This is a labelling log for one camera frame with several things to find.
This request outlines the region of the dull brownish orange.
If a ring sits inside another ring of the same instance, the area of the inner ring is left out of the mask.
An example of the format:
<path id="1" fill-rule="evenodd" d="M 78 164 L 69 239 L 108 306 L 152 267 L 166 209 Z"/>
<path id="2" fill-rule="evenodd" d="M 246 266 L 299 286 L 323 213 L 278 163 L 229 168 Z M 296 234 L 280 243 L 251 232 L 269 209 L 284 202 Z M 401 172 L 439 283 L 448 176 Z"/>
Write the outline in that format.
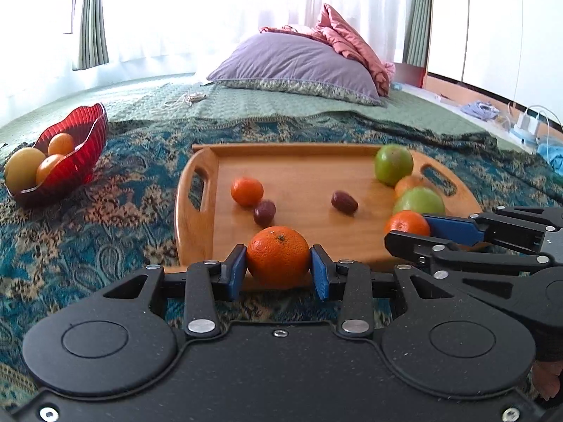
<path id="1" fill-rule="evenodd" d="M 422 174 L 410 174 L 403 177 L 397 182 L 394 187 L 395 198 L 399 199 L 403 194 L 412 190 L 413 188 L 430 188 L 432 191 L 435 190 L 435 186 Z"/>

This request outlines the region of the red glass fruit bowl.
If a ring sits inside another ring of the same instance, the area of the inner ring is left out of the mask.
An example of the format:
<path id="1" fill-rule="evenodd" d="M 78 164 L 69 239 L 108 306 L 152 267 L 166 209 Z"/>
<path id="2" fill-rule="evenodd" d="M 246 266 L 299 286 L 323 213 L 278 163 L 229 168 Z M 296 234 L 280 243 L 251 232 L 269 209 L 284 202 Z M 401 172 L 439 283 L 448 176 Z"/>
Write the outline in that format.
<path id="1" fill-rule="evenodd" d="M 91 180 L 107 140 L 105 107 L 96 103 L 72 110 L 62 121 L 44 130 L 33 147 L 45 152 L 59 133 L 68 133 L 75 141 L 75 149 L 65 155 L 37 187 L 22 192 L 8 191 L 8 195 L 22 208 L 38 208 L 57 202 Z"/>

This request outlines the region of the small tangerine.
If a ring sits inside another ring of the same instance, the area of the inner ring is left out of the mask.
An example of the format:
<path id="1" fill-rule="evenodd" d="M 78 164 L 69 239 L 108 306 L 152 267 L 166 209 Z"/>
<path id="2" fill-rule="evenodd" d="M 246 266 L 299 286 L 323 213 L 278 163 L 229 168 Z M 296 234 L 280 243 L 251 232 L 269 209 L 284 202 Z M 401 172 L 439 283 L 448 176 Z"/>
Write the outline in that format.
<path id="1" fill-rule="evenodd" d="M 244 208 L 257 206 L 263 198 L 264 188 L 259 180 L 252 177 L 240 177 L 231 183 L 231 197 Z"/>

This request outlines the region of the upper orange in bowl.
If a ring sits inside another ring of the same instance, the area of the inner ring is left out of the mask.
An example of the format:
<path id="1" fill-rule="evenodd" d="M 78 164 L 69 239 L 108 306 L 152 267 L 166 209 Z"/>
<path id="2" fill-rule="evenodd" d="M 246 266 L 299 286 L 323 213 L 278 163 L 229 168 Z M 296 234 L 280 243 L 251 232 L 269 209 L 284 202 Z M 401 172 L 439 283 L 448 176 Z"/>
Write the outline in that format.
<path id="1" fill-rule="evenodd" d="M 58 133 L 48 144 L 48 155 L 66 156 L 75 150 L 75 140 L 69 133 Z"/>

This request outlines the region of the dark red date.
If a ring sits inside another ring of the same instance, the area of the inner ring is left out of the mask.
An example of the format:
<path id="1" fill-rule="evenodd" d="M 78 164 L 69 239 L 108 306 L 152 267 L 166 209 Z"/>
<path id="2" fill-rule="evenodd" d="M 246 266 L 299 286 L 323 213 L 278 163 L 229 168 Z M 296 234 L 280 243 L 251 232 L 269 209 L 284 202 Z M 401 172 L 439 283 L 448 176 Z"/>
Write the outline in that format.
<path id="1" fill-rule="evenodd" d="M 331 196 L 331 205 L 345 215 L 354 215 L 358 210 L 358 202 L 347 192 L 335 191 Z"/>
<path id="2" fill-rule="evenodd" d="M 277 208 L 273 201 L 263 200 L 253 210 L 253 218 L 257 225 L 267 228 L 273 222 Z"/>

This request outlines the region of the left green curtain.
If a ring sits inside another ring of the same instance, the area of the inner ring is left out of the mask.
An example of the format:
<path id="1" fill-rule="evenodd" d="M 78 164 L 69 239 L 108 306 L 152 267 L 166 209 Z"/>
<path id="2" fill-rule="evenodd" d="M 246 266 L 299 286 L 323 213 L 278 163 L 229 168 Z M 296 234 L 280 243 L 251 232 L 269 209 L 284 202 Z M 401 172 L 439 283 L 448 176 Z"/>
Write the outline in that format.
<path id="1" fill-rule="evenodd" d="M 74 71 L 85 71 L 109 62 L 102 0 L 72 0 Z"/>

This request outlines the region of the blue crumpled garment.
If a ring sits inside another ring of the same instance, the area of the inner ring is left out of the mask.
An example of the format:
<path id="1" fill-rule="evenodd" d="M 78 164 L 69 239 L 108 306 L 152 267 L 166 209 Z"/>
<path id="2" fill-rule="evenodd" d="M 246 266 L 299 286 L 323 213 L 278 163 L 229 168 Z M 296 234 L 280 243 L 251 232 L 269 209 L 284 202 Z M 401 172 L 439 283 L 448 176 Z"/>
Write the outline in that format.
<path id="1" fill-rule="evenodd" d="M 500 110 L 498 110 L 491 103 L 483 102 L 480 100 L 465 104 L 461 107 L 460 110 L 462 111 L 462 113 L 485 122 L 494 120 L 500 114 Z"/>

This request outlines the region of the orange in bowl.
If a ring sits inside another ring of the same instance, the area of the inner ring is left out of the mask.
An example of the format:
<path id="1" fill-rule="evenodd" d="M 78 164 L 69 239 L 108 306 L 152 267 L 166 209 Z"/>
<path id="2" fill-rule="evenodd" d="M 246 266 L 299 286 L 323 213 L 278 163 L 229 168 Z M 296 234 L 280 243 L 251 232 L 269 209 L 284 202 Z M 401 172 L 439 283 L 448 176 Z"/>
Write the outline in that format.
<path id="1" fill-rule="evenodd" d="M 40 185 L 44 182 L 53 168 L 64 158 L 63 154 L 53 154 L 45 158 L 35 172 L 35 184 Z"/>
<path id="2" fill-rule="evenodd" d="M 48 155 L 66 156 L 75 150 L 75 140 L 69 133 L 58 133 L 48 144 Z"/>

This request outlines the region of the purple pillow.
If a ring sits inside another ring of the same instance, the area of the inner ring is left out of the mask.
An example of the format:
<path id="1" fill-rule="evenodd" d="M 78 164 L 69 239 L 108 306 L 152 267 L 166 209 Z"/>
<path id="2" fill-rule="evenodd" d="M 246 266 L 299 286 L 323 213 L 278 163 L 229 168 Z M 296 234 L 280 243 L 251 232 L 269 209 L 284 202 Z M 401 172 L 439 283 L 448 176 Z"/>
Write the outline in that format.
<path id="1" fill-rule="evenodd" d="M 263 32 L 237 47 L 208 75 L 228 88 L 289 92 L 377 106 L 380 94 L 358 61 L 307 37 Z"/>

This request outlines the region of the large green apple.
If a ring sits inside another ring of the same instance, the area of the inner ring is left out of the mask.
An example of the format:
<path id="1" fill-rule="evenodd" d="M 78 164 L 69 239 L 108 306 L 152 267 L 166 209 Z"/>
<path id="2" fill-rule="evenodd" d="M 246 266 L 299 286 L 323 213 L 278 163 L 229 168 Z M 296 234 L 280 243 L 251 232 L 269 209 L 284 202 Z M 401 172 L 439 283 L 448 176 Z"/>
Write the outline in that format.
<path id="1" fill-rule="evenodd" d="M 410 175 L 412 170 L 413 158 L 404 146 L 382 146 L 375 156 L 375 176 L 389 187 L 394 187 L 403 177 Z"/>

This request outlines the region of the yellow fruit in bowl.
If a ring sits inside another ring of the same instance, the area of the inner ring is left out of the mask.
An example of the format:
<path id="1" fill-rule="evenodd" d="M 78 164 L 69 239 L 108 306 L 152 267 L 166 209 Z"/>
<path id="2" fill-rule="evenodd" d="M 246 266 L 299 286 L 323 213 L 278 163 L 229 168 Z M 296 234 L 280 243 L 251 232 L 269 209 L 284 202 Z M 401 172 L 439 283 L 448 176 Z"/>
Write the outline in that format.
<path id="1" fill-rule="evenodd" d="M 18 193 L 36 185 L 36 171 L 46 159 L 39 149 L 27 147 L 16 151 L 5 165 L 5 182 L 8 190 Z"/>

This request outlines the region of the large bright orange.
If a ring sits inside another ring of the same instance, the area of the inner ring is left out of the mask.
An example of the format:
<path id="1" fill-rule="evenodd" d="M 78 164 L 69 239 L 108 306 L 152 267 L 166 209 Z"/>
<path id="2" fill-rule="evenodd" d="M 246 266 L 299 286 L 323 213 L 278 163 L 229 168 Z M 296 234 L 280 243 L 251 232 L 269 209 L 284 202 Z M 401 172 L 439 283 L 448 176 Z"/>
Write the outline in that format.
<path id="1" fill-rule="evenodd" d="M 259 231 L 248 243 L 246 266 L 268 289 L 292 289 L 303 284 L 310 267 L 310 250 L 297 231 L 274 226 Z"/>

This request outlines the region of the wooden serving tray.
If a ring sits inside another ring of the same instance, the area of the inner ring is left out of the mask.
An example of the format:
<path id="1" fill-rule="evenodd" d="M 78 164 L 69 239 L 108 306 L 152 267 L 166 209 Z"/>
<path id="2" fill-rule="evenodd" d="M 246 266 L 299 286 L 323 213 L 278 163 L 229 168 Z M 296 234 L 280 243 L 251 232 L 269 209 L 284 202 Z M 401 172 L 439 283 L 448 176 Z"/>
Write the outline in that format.
<path id="1" fill-rule="evenodd" d="M 196 145 L 177 185 L 175 236 L 183 268 L 202 260 L 224 260 L 237 244 L 259 231 L 252 212 L 231 197 L 240 177 L 260 181 L 275 203 L 274 222 L 320 244 L 334 260 L 351 258 L 375 271 L 399 264 L 384 245 L 384 229 L 395 203 L 393 188 L 377 180 L 377 145 L 217 144 Z M 359 204 L 354 215 L 331 205 L 335 191 Z"/>

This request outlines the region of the pink crumpled blanket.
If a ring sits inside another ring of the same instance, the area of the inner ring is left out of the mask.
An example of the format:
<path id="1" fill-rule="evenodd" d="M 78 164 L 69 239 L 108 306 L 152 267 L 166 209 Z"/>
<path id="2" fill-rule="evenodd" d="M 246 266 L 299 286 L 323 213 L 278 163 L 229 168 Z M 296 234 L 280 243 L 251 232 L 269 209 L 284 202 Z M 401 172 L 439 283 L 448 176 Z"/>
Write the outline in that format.
<path id="1" fill-rule="evenodd" d="M 260 33 L 293 34 L 322 42 L 348 60 L 362 64 L 370 74 L 377 93 L 388 96 L 395 74 L 392 62 L 383 62 L 363 37 L 346 22 L 331 5 L 323 4 L 314 27 L 284 25 L 280 28 L 262 27 Z"/>

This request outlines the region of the right green curtain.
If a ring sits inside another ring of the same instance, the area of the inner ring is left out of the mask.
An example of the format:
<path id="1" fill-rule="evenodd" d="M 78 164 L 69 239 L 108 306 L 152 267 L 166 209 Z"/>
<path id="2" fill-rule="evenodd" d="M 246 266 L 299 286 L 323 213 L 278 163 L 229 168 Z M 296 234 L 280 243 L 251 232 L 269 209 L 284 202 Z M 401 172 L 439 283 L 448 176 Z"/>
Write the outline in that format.
<path id="1" fill-rule="evenodd" d="M 428 63 L 432 0 L 411 0 L 403 62 L 425 69 Z"/>

